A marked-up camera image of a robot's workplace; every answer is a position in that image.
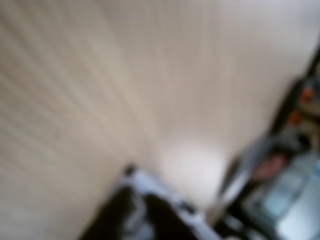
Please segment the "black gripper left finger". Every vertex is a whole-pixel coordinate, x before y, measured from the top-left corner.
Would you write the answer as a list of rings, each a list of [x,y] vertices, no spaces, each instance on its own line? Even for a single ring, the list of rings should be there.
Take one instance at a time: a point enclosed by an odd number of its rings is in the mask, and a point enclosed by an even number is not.
[[[133,210],[133,191],[122,188],[102,206],[89,224],[81,240],[133,240],[134,234],[125,228],[125,220]]]

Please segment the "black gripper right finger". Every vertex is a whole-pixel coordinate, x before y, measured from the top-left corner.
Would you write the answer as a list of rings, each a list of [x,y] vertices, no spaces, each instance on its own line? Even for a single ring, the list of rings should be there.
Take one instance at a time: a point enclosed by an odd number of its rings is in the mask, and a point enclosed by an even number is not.
[[[156,240],[192,240],[193,232],[165,200],[153,194],[143,197],[147,218],[153,225]]]

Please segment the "person's hand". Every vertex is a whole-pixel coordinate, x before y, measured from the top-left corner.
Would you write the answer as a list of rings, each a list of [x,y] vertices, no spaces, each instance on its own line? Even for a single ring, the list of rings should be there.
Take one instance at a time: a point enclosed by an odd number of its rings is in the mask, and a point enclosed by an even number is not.
[[[280,172],[288,163],[289,158],[283,154],[275,154],[260,163],[252,172],[252,181],[266,181]]]

